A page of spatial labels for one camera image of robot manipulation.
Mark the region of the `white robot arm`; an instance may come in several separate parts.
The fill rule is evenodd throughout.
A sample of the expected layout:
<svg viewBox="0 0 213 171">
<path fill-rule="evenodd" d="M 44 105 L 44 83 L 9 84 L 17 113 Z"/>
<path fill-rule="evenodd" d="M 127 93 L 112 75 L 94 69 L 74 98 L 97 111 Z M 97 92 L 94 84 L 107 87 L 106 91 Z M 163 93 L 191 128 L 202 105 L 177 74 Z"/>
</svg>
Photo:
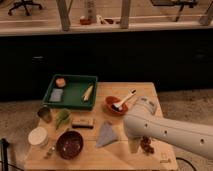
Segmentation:
<svg viewBox="0 0 213 171">
<path fill-rule="evenodd" d="M 152 137 L 213 160 L 213 126 L 157 117 L 157 104 L 139 97 L 123 119 L 129 140 Z"/>
</svg>

